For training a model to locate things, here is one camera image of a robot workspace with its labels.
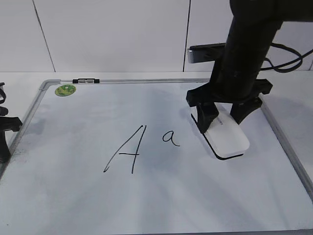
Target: black clamp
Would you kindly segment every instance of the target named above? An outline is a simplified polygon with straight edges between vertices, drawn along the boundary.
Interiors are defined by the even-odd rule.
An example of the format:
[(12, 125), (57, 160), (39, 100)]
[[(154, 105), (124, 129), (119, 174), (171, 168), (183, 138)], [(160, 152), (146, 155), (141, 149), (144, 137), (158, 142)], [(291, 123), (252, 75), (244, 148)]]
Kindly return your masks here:
[[(6, 100), (5, 92), (3, 91), (4, 83), (0, 83), (0, 104)], [(4, 117), (8, 114), (7, 108), (0, 106), (0, 163), (7, 162), (11, 153), (5, 140), (5, 132), (18, 132), (22, 126), (22, 122), (18, 117)]]
[(250, 94), (243, 99), (231, 99), (223, 96), (221, 85), (217, 82), (221, 71), (225, 44), (193, 46), (189, 48), (190, 63), (215, 61), (210, 81), (187, 92), (186, 100), (190, 107), (197, 108), (197, 126), (202, 134), (209, 128), (212, 121), (219, 115), (214, 102), (231, 103), (230, 115), (240, 124), (249, 114), (262, 105), (259, 94), (269, 94), (272, 84), (266, 79), (257, 79)]

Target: green sticker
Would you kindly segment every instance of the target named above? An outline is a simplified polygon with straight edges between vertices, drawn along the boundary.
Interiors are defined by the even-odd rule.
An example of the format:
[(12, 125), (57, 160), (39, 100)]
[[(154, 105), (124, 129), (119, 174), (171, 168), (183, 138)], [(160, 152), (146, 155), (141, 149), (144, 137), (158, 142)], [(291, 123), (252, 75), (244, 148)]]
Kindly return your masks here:
[(69, 96), (73, 94), (75, 91), (76, 87), (74, 87), (73, 85), (63, 85), (55, 90), (55, 94), (57, 96)]

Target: white wall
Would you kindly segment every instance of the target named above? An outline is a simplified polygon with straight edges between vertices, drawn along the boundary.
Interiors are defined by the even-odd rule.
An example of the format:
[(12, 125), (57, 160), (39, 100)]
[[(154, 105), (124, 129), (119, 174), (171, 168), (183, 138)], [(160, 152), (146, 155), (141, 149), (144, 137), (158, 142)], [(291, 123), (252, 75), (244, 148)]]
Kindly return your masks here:
[[(227, 39), (232, 13), (229, 0), (191, 0), (188, 47), (193, 45), (222, 43)], [(304, 54), (313, 48), (313, 23), (284, 23), (275, 36), (274, 42), (285, 44)], [(268, 58), (279, 65), (296, 58), (286, 51), (271, 48)], [(300, 70), (309, 70), (313, 55), (307, 57)], [(185, 71), (212, 71), (213, 62), (189, 64)]]
[[(56, 71), (182, 71), (189, 0), (35, 0)], [(225, 42), (229, 0), (191, 0), (187, 45)], [(0, 1), (0, 71), (54, 71), (32, 0)], [(284, 23), (275, 42), (305, 53), (313, 23)], [(295, 58), (271, 48), (278, 65)], [(309, 70), (313, 55), (301, 70)], [(211, 71), (213, 63), (185, 63)]]
[(32, 0), (0, 1), (0, 71), (53, 71)]
[(189, 0), (35, 0), (56, 71), (182, 71)]

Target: whiteboard surface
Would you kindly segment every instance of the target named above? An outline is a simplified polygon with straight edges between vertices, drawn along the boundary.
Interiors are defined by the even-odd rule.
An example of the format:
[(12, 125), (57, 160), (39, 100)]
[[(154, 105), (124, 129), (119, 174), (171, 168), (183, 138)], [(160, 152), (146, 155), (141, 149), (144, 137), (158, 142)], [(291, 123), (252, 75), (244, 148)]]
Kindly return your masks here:
[[(190, 118), (188, 84), (51, 86), (0, 183), (3, 234), (147, 234), (313, 228), (313, 204), (261, 110), (250, 149), (219, 161)], [(147, 126), (134, 157), (114, 152)], [(174, 131), (173, 140), (162, 136)], [(119, 153), (135, 153), (143, 127)]]

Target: whiteboard eraser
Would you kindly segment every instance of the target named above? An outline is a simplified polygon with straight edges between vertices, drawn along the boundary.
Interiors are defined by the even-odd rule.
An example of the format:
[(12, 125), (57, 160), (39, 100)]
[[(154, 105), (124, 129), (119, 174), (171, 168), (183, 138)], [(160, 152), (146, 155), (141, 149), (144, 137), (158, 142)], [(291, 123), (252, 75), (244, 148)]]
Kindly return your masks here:
[[(212, 121), (203, 137), (220, 160), (242, 156), (250, 146), (248, 138), (221, 104), (216, 103), (216, 107), (219, 115)], [(196, 107), (191, 108), (191, 117), (197, 124)]]

